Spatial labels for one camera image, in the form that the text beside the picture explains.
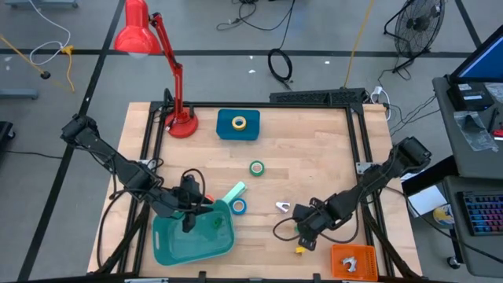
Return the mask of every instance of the monitor screen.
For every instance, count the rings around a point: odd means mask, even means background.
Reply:
[[[503,36],[496,38],[480,56],[468,63],[459,77],[503,79]]]

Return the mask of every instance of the orange basket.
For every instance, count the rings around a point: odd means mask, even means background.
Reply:
[[[347,271],[349,264],[343,260],[354,256],[356,271]],[[336,278],[360,281],[377,281],[379,271],[376,263],[376,249],[358,244],[334,244],[332,246],[332,275]]]

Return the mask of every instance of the yellow tape roll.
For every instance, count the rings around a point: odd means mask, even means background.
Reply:
[[[233,119],[234,130],[244,130],[246,128],[246,119],[243,116],[236,116]]]

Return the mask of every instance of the red desk lamp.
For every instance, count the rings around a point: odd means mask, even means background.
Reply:
[[[196,131],[198,122],[193,111],[183,108],[183,66],[174,59],[163,18],[160,13],[150,16],[144,0],[126,0],[125,10],[126,27],[117,35],[114,48],[129,53],[159,54],[161,48],[156,36],[149,30],[149,24],[156,29],[174,76],[174,111],[166,118],[166,130],[173,137],[186,138]]]

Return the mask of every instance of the white cable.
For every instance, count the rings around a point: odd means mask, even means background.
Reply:
[[[390,97],[389,97],[389,95],[387,95],[387,92],[381,86],[376,86],[376,88],[374,88],[374,91],[372,92],[372,94],[370,94],[370,101],[373,104],[379,103],[379,96],[381,93],[384,94],[384,96],[386,96],[387,103],[390,105],[391,104]],[[373,99],[374,95],[377,95],[377,99],[375,101]],[[389,121],[390,118],[391,118],[391,111],[388,109],[386,121]]]
[[[30,52],[30,62],[31,62],[32,64],[35,64],[35,65],[37,65],[37,66],[40,66],[40,65],[46,64],[46,63],[48,63],[49,61],[51,61],[53,58],[55,58],[55,56],[56,56],[59,52],[61,52],[61,50],[62,50],[63,48],[65,48],[65,47],[68,45],[68,43],[70,42],[70,38],[71,38],[71,36],[72,36],[72,33],[71,33],[68,29],[63,28],[63,27],[61,27],[59,24],[56,24],[56,23],[54,23],[53,21],[51,21],[51,20],[47,19],[47,18],[46,18],[46,16],[44,16],[44,15],[42,15],[42,13],[40,13],[39,9],[37,9],[37,6],[35,6],[35,4],[33,4],[33,1],[32,1],[32,0],[28,0],[28,1],[29,1],[29,2],[30,2],[30,4],[33,6],[33,9],[35,9],[35,12],[37,12],[37,13],[38,13],[38,14],[39,14],[39,15],[40,15],[40,16],[41,16],[44,20],[47,20],[47,21],[48,21],[48,22],[50,22],[52,25],[54,25],[54,26],[56,26],[56,27],[58,27],[58,28],[60,28],[60,29],[62,29],[62,30],[64,30],[64,31],[66,31],[66,32],[68,33],[68,39],[67,39],[67,41],[66,41],[66,43],[65,43],[65,44],[63,44],[63,43],[61,43],[61,42],[58,42],[58,41],[54,40],[54,41],[46,42],[46,43],[42,44],[41,46],[39,46],[39,47],[37,47],[37,48],[33,49],[33,50]],[[49,45],[49,44],[54,44],[54,43],[59,44],[59,45],[60,45],[60,49],[59,49],[59,50],[58,50],[58,51],[57,51],[57,52],[56,52],[53,56],[51,56],[49,59],[47,59],[47,60],[43,61],[42,63],[35,63],[35,62],[33,61],[33,54],[34,54],[35,52],[37,52],[39,49],[43,48],[43,47],[44,47],[44,46],[46,46],[46,45]]]

